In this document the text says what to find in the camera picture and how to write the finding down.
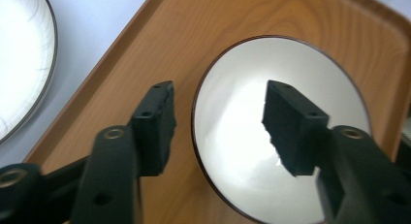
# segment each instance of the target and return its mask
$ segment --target metal screw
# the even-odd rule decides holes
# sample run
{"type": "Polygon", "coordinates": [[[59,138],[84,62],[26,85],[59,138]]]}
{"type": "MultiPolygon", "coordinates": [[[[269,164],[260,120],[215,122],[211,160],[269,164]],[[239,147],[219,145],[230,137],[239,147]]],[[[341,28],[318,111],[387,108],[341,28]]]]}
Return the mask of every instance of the metal screw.
{"type": "Polygon", "coordinates": [[[0,188],[12,186],[21,181],[27,172],[23,169],[11,169],[0,175],[0,188]]]}
{"type": "Polygon", "coordinates": [[[108,131],[106,131],[106,133],[104,134],[104,137],[106,139],[118,139],[120,137],[122,137],[124,135],[124,130],[122,129],[110,129],[108,131]]]}
{"type": "Polygon", "coordinates": [[[350,139],[362,139],[364,136],[362,133],[360,133],[359,131],[355,130],[355,129],[343,129],[342,134],[345,135],[345,137],[348,137],[350,139]]]}

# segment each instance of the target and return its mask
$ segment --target wooden tray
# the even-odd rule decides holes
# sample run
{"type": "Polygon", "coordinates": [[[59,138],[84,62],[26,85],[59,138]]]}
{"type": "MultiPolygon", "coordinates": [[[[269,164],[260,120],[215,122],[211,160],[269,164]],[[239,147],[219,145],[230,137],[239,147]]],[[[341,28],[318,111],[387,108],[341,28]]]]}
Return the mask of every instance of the wooden tray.
{"type": "Polygon", "coordinates": [[[87,155],[100,130],[128,121],[149,86],[173,80],[178,126],[164,174],[142,179],[145,223],[251,222],[207,184],[190,118],[214,58],[259,35],[298,38],[335,59],[364,96],[375,140],[395,156],[411,88],[403,17],[373,0],[148,0],[26,161],[49,172],[87,155]]]}

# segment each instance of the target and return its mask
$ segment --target white table surface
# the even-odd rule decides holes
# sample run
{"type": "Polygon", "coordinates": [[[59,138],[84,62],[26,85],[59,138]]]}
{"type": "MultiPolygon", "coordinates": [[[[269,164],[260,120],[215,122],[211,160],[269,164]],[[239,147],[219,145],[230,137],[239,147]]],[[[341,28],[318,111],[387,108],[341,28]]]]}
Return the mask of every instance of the white table surface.
{"type": "MultiPolygon", "coordinates": [[[[0,168],[21,162],[145,0],[49,0],[58,28],[54,78],[31,119],[0,145],[0,168]]],[[[411,0],[379,0],[411,20],[411,0]]]]}

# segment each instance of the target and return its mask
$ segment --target screw hole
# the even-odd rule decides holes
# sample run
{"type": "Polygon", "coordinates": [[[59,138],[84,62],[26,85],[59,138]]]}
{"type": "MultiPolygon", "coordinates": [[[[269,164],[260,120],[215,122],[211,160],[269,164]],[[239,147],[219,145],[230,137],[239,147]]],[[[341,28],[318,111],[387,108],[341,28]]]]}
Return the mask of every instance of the screw hole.
{"type": "Polygon", "coordinates": [[[9,187],[15,185],[21,181],[27,172],[23,169],[11,169],[4,174],[0,175],[0,188],[9,187]]]}
{"type": "Polygon", "coordinates": [[[118,139],[124,135],[124,130],[122,129],[110,129],[105,134],[106,139],[118,139]]]}
{"type": "Polygon", "coordinates": [[[389,200],[390,202],[398,204],[400,206],[408,205],[407,200],[405,200],[405,198],[401,194],[399,194],[399,193],[397,193],[397,192],[395,192],[391,189],[383,190],[381,192],[381,195],[383,195],[383,197],[386,198],[387,200],[389,200]]]}
{"type": "Polygon", "coordinates": [[[342,134],[350,139],[362,139],[363,134],[354,129],[343,129],[342,134]]]}
{"type": "Polygon", "coordinates": [[[110,191],[102,191],[99,192],[95,197],[94,197],[94,204],[96,206],[105,206],[108,203],[110,203],[113,199],[113,195],[110,191]]]}
{"type": "Polygon", "coordinates": [[[143,112],[142,116],[152,116],[153,113],[152,112],[143,112]]]}

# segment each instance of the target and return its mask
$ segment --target white plate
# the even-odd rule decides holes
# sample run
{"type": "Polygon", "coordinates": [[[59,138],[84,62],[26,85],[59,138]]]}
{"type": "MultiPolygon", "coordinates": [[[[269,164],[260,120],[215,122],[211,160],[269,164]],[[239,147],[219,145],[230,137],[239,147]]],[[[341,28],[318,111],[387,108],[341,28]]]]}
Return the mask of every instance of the white plate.
{"type": "Polygon", "coordinates": [[[41,103],[56,41],[47,0],[0,0],[0,143],[41,103]]]}
{"type": "Polygon", "coordinates": [[[299,90],[331,117],[329,127],[370,133],[360,94],[334,61],[294,39],[253,38],[223,52],[200,84],[193,109],[199,162],[217,193],[252,219],[320,222],[315,176],[292,177],[262,124],[268,80],[299,90]]]}

